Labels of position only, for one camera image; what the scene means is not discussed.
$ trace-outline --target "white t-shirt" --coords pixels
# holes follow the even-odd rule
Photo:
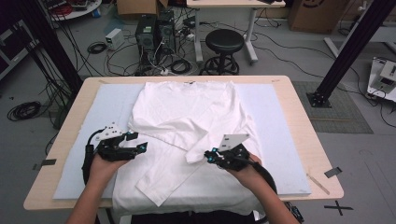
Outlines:
[[[148,151],[119,169],[113,193],[116,210],[136,209],[136,203],[140,203],[143,211],[144,203],[128,200],[136,193],[143,193],[160,206],[187,179],[198,186],[199,183],[207,184],[202,182],[205,174],[200,173],[207,169],[201,166],[213,166],[215,172],[225,176],[210,183],[214,187],[220,186],[219,190],[224,183],[237,185],[233,176],[203,160],[205,151],[219,147],[224,134],[248,133],[249,139],[244,146],[260,155],[254,124],[241,106],[232,82],[146,83],[135,102],[128,126],[140,134],[136,141],[148,141]],[[132,147],[136,141],[125,142],[125,147]],[[230,199],[220,202],[219,198],[205,200],[199,203],[210,203],[210,200],[216,200],[216,203],[246,202],[230,202]],[[176,210],[187,209],[200,211],[194,207]]]

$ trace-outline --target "white desk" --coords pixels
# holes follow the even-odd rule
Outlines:
[[[352,36],[353,32],[355,31],[356,27],[358,26],[358,23],[361,22],[363,17],[365,16],[368,8],[365,9],[361,17],[359,18],[357,24],[353,27],[353,29],[349,32],[348,36],[343,42],[343,45],[338,49],[332,40],[329,37],[324,38],[324,42],[327,44],[329,49],[332,51],[332,54],[335,57],[338,57],[338,55],[341,53],[343,50],[345,44],[349,40],[349,38]],[[370,42],[384,42],[388,47],[390,47],[395,53],[396,53],[396,27],[379,27],[378,30],[375,32],[373,37],[370,39]]]
[[[187,0],[187,6],[195,8],[195,57],[196,62],[202,63],[204,61],[201,49],[201,40],[199,36],[199,22],[201,16],[201,9],[207,11],[211,16],[217,15],[220,17],[224,17],[222,12],[226,9],[229,10],[230,16],[229,20],[234,21],[240,13],[241,9],[244,12],[247,12],[249,21],[247,34],[245,36],[245,46],[247,47],[247,51],[249,54],[250,63],[255,63],[259,59],[257,58],[256,52],[254,51],[253,46],[251,45],[250,39],[251,34],[253,32],[254,19],[256,18],[256,13],[258,8],[262,7],[283,7],[285,6],[284,2],[274,2],[272,5],[265,4],[263,2],[259,2],[256,0]]]

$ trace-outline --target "chair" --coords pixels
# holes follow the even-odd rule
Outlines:
[[[244,47],[244,37],[233,30],[218,29],[210,32],[206,36],[205,42],[219,56],[205,62],[200,76],[203,72],[207,72],[209,75],[239,74],[239,65],[233,58],[233,54]]]

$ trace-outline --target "floor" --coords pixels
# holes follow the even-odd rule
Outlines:
[[[114,15],[113,10],[106,10],[102,17],[94,19],[90,16],[78,18],[64,23],[68,24],[70,31],[76,39],[81,53],[87,57],[86,48],[94,41],[104,41],[104,36],[114,28],[121,28],[125,35],[134,33],[135,23],[121,21]],[[297,33],[289,30],[286,21],[279,21],[281,26],[274,28],[267,20],[259,20],[255,32],[266,34],[253,38],[260,61],[250,65],[246,52],[241,50],[235,54],[235,59],[241,67],[243,75],[286,75],[295,81],[321,81],[321,78],[312,77],[304,73],[324,77],[332,66],[333,59],[327,55],[310,49],[281,48],[277,44],[288,47],[305,47],[318,49],[331,55],[325,45],[323,37],[330,36],[336,40],[336,45],[341,45],[343,36],[334,31],[331,35],[316,35]],[[244,23],[229,24],[236,29],[244,27]],[[202,27],[209,32],[213,28]],[[76,64],[76,56],[70,42],[65,38],[60,29],[57,29],[59,38],[69,54],[71,61]],[[192,43],[184,46],[186,58],[193,61]],[[204,60],[213,53],[205,47]],[[90,71],[93,76],[98,73],[105,76],[104,61],[106,54],[90,55]],[[288,63],[277,57],[293,61]],[[385,57],[393,61],[396,55],[382,43],[370,43],[360,54],[352,67],[357,71],[362,91],[367,87],[370,67],[373,57]],[[111,59],[111,63],[126,68],[136,63],[139,59],[136,46],[126,47]],[[124,70],[112,66],[113,72]],[[198,74],[194,67],[192,75]],[[134,67],[126,69],[132,73]],[[79,74],[82,77],[90,76],[90,72],[83,67]],[[357,75],[349,70],[342,82],[351,91],[358,88]],[[34,61],[27,57],[19,66],[0,81],[0,223],[64,223],[70,210],[59,211],[26,211],[23,202],[32,187],[38,171],[34,170],[35,164],[46,158],[45,150],[50,139],[57,133],[52,128],[49,118],[29,119],[12,122],[7,119],[7,112],[15,105],[30,101],[45,103],[48,100],[46,81]],[[396,125],[395,113],[390,113],[393,104],[383,103],[382,116],[380,106],[371,106],[364,97],[350,93],[353,101],[371,126],[374,134],[342,134],[318,133],[318,138],[323,145],[333,167],[340,167],[343,171],[338,178],[343,186],[345,196],[338,200],[340,206],[351,207],[353,210],[337,210],[324,208],[324,205],[335,206],[335,201],[294,202],[300,209],[305,223],[396,223],[396,161],[395,136],[396,129],[389,124]]]

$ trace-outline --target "human hand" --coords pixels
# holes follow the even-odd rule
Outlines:
[[[260,158],[258,158],[256,155],[249,153],[249,159],[252,160],[253,162],[258,162],[259,164],[262,164],[262,161]],[[257,186],[258,181],[263,181],[264,179],[262,176],[251,166],[250,164],[242,169],[241,171],[235,171],[235,170],[227,170],[230,174],[232,174],[241,184],[247,189],[253,190],[254,187]]]
[[[94,183],[98,187],[105,188],[111,177],[117,170],[128,161],[105,161],[96,154],[92,161],[90,179],[88,184]]]

